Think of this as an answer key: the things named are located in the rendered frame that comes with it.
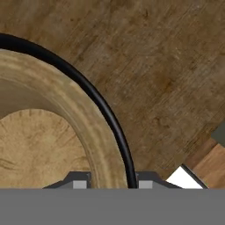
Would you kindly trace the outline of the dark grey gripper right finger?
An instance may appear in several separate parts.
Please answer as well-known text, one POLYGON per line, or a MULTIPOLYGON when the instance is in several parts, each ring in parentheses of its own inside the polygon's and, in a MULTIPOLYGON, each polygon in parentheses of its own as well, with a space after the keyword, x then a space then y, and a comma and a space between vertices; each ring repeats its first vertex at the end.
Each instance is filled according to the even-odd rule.
POLYGON ((155 171, 137 171, 136 178, 139 189, 156 189, 161 187, 180 189, 180 186, 161 179, 155 171))

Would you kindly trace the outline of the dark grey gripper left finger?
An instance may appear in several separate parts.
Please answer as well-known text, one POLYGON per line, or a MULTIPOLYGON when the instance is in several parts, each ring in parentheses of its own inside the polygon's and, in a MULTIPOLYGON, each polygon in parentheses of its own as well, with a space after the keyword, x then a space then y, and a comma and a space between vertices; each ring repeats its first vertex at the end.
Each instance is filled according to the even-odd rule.
POLYGON ((70 171, 63 180, 46 186, 46 189, 55 188, 89 189, 91 188, 91 173, 89 171, 70 171))

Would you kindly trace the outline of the wooden bowl with black rim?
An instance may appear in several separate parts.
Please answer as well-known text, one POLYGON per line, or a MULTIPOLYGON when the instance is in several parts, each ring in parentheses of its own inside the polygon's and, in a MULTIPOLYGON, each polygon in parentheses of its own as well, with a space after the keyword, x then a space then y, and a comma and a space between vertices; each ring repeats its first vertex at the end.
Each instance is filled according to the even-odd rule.
POLYGON ((75 171, 135 188, 126 137, 98 90, 57 54, 0 33, 0 188, 43 188, 75 171))

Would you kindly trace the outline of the white cabinet front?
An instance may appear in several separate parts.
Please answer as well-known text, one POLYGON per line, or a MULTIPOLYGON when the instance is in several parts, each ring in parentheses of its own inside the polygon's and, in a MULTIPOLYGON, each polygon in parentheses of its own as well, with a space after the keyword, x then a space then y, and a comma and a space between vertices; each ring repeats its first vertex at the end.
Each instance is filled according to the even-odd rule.
POLYGON ((184 189, 207 189, 207 186, 183 163, 166 181, 184 189))

